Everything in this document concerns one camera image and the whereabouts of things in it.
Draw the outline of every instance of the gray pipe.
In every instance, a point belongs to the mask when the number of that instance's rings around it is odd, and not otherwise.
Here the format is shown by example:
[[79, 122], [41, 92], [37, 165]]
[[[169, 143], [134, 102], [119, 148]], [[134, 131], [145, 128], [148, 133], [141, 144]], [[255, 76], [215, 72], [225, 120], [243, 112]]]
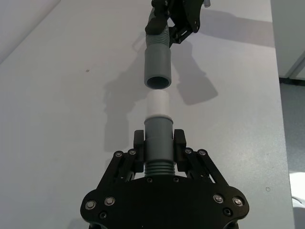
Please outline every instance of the gray pipe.
[[156, 116], [145, 120], [145, 176], [175, 175], [173, 121]]
[[[149, 21], [153, 17], [155, 17], [154, 8]], [[159, 35], [146, 35], [144, 82], [152, 89], [163, 89], [172, 83], [168, 25]]]

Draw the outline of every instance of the wall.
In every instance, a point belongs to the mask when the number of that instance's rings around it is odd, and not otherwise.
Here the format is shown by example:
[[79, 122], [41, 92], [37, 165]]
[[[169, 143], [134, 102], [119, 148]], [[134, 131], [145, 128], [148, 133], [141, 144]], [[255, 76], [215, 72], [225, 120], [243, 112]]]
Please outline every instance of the wall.
[[271, 6], [279, 76], [286, 78], [305, 58], [305, 1], [271, 0]]
[[60, 0], [0, 1], [0, 63]]

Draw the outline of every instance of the screw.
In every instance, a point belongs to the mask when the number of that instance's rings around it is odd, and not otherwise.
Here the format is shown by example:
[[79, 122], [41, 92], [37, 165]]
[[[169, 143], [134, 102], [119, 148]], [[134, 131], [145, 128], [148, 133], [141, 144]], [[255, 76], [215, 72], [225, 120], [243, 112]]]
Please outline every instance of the screw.
[[213, 199], [215, 200], [216, 203], [219, 203], [219, 204], [224, 202], [224, 198], [220, 195], [214, 195]]
[[135, 150], [134, 149], [129, 150], [129, 154], [130, 155], [135, 155]]
[[101, 219], [104, 219], [104, 218], [106, 218], [106, 217], [107, 217], [107, 213], [104, 212], [104, 211], [102, 211], [102, 212], [100, 213], [100, 218], [101, 218]]
[[223, 212], [224, 212], [225, 216], [228, 216], [228, 217], [232, 216], [232, 211], [229, 208], [224, 208]]
[[115, 156], [121, 157], [121, 156], [122, 156], [122, 153], [121, 153], [121, 152], [117, 152], [117, 153], [115, 154]]
[[199, 153], [200, 155], [202, 155], [202, 156], [204, 156], [204, 155], [206, 154], [206, 152], [203, 151], [203, 150], [199, 150], [198, 153]]
[[210, 0], [204, 0], [203, 1], [204, 7], [208, 8], [211, 6], [211, 1]]
[[85, 209], [87, 210], [91, 210], [94, 209], [96, 206], [96, 202], [94, 200], [89, 200], [86, 204], [85, 204]]
[[242, 200], [240, 198], [237, 198], [237, 197], [233, 198], [233, 203], [236, 204], [239, 207], [244, 205]]
[[191, 149], [186, 148], [186, 149], [185, 149], [185, 152], [186, 152], [187, 154], [190, 154], [190, 153], [192, 152], [192, 150], [191, 150]]
[[105, 199], [104, 203], [105, 203], [106, 206], [111, 206], [115, 203], [115, 198], [114, 197], [107, 197]]

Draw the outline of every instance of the white table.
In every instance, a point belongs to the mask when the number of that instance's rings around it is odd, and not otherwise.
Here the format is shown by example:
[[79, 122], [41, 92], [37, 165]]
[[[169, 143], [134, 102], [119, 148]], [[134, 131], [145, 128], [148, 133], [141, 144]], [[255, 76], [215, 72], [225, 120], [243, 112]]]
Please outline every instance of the white table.
[[[247, 197], [241, 229], [292, 229], [270, 2], [212, 4], [172, 47], [174, 127]], [[84, 195], [144, 126], [150, 10], [62, 0], [0, 65], [0, 228], [87, 228]]]

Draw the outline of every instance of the black metal plate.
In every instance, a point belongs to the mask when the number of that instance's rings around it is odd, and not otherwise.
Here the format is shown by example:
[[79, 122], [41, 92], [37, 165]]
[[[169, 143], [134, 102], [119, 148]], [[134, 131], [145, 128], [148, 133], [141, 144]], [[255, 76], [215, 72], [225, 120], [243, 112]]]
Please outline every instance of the black metal plate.
[[[82, 202], [81, 216], [107, 229], [224, 229], [248, 214], [249, 205], [238, 189], [174, 177], [153, 176], [151, 183], [145, 177], [93, 190]], [[215, 194], [223, 196], [224, 202], [216, 203]], [[109, 196], [115, 198], [112, 206], [104, 204]], [[234, 197], [241, 198], [244, 205], [235, 205]], [[97, 204], [94, 209], [86, 210], [89, 200]], [[232, 216], [226, 216], [224, 208], [229, 208]], [[106, 212], [107, 217], [101, 219], [101, 212]]]

